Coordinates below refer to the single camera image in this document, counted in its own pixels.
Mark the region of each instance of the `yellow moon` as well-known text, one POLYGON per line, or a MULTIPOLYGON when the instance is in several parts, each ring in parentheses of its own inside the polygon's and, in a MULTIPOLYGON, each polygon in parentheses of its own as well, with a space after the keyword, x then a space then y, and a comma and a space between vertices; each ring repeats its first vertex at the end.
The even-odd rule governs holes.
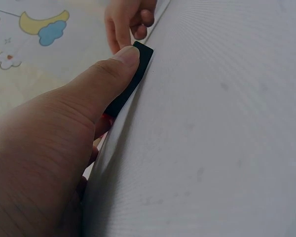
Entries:
POLYGON ((69 19, 69 12, 63 11, 58 16, 54 16, 44 20, 35 20, 28 16, 26 12, 23 12, 20 16, 20 28, 27 34, 37 35, 41 28, 48 26, 50 23, 55 23, 56 21, 67 21, 69 19))

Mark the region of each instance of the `blue cloud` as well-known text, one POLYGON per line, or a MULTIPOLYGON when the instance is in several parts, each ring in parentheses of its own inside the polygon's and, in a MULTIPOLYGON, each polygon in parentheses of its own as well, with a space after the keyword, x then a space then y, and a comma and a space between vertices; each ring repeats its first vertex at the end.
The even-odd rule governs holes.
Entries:
POLYGON ((50 46, 56 39, 59 39, 64 34, 64 29, 67 24, 65 21, 56 21, 48 26, 41 28, 38 33, 39 43, 42 46, 50 46))

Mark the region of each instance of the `fingernail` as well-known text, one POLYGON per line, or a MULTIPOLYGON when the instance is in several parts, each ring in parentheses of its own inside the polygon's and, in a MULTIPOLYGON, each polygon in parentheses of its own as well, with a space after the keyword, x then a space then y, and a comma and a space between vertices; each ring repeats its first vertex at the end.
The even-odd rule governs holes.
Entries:
POLYGON ((112 59, 118 60, 128 67, 132 67, 138 62, 139 56, 140 53, 136 47, 127 46, 117 52, 116 55, 112 57, 112 59))

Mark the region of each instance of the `red object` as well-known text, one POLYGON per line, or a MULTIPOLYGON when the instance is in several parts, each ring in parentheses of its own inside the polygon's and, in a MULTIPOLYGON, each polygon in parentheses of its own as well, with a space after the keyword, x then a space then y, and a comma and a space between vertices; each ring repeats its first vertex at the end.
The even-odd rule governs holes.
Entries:
POLYGON ((114 123, 114 118, 113 118, 112 116, 107 115, 107 114, 102 114, 102 117, 103 117, 103 118, 106 118, 107 120, 109 120, 110 123, 111 123, 111 125, 113 125, 113 123, 114 123))

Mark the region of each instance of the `child's hand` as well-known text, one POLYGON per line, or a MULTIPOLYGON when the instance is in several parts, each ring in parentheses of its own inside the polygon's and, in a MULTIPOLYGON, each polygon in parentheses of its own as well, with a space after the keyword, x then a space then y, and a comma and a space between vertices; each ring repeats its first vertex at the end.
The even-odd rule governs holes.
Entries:
POLYGON ((105 12, 105 25, 112 53, 131 44, 130 32, 137 40, 147 36, 154 23, 157 0, 111 0, 105 12))

